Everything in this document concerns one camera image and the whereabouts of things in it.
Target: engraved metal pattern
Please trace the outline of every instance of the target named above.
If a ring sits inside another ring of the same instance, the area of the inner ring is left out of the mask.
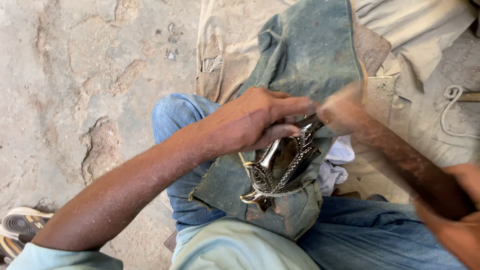
[[[243,166],[248,170],[252,185],[265,193],[285,193],[293,191],[303,186],[298,178],[305,172],[310,163],[315,160],[321,153],[320,150],[313,145],[312,140],[315,132],[322,127],[322,123],[310,123],[301,128],[299,137],[289,137],[295,145],[295,153],[292,161],[283,170],[280,177],[273,177],[273,167],[275,164],[275,156],[285,151],[282,149],[282,140],[279,139],[271,143],[260,161],[249,161]],[[265,212],[272,205],[272,197],[263,196],[257,191],[247,192],[240,196],[245,203],[256,204],[261,212]]]

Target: hand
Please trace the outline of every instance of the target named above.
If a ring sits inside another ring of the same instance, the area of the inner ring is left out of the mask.
[[[480,168],[473,164],[461,164],[444,168],[454,175],[458,183],[476,203],[480,202]],[[460,221],[446,220],[434,213],[426,203],[416,199],[418,216],[457,258],[470,269],[480,269],[480,212]]]
[[[276,139],[299,136],[295,116],[314,114],[316,105],[307,97],[250,87],[191,128],[205,138],[211,158],[257,150]]]

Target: polished chrome metal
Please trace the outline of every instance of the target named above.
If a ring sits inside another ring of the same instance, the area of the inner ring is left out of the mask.
[[[272,205],[272,197],[261,195],[257,190],[263,193],[281,194],[303,187],[299,176],[321,154],[320,150],[313,145],[312,140],[316,131],[323,124],[319,122],[316,116],[310,116],[297,122],[297,126],[301,128],[299,137],[276,140],[268,146],[265,154],[259,161],[244,163],[243,166],[248,170],[250,180],[255,189],[240,196],[243,202],[256,204],[261,212],[265,212]],[[286,145],[286,140],[293,142],[295,146],[293,153],[286,153],[286,151],[291,150],[282,147],[282,145]],[[276,165],[277,167],[279,166],[276,163],[276,157],[286,154],[292,155],[293,159],[284,168],[276,168],[280,169],[281,174],[275,178],[273,170]]]

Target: hairy arm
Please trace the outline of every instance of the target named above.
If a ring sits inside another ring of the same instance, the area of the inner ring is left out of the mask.
[[[308,98],[251,87],[208,117],[98,178],[63,206],[32,243],[71,251],[100,248],[198,164],[298,135],[291,116],[313,113],[315,104]]]

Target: white cord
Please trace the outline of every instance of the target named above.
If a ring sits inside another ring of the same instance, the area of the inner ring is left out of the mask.
[[[440,118],[440,125],[442,126],[442,130],[448,135],[456,136],[456,137],[469,137],[474,139],[480,139],[480,136],[478,135],[473,135],[468,133],[453,133],[449,131],[445,125],[445,116],[447,114],[447,111],[450,109],[450,107],[453,106],[453,104],[455,104],[455,102],[460,98],[462,93],[463,93],[463,87],[459,85],[452,85],[445,88],[444,97],[447,99],[451,99],[451,101],[450,103],[448,103],[447,107],[445,107],[444,111],[442,111],[442,116]]]

